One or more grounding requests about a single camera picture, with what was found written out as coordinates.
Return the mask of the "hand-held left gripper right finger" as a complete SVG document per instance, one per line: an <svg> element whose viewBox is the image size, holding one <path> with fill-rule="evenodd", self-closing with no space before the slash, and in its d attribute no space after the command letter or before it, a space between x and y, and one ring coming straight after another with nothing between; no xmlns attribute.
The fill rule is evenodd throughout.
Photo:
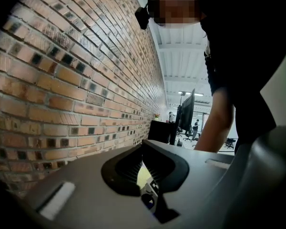
<svg viewBox="0 0 286 229"><path fill-rule="evenodd" d="M164 224L179 213L168 208L163 195L179 189L189 174L189 165L182 157L147 140L142 142L142 161L158 185L154 216Z"/></svg>

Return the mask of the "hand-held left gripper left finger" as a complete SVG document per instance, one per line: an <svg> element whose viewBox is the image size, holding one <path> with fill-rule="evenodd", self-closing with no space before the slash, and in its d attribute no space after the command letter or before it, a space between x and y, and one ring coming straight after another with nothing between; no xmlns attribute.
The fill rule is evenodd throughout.
<svg viewBox="0 0 286 229"><path fill-rule="evenodd" d="M120 195L139 197L138 173L142 167L142 151L132 148L106 161L101 168L104 182Z"/></svg>

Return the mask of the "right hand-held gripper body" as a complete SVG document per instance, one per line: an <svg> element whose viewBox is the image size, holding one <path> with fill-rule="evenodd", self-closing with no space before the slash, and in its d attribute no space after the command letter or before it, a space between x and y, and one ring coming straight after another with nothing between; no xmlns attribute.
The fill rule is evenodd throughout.
<svg viewBox="0 0 286 229"><path fill-rule="evenodd" d="M141 200L150 211L156 210L158 192L158 184L153 179L148 179L141 189Z"/></svg>

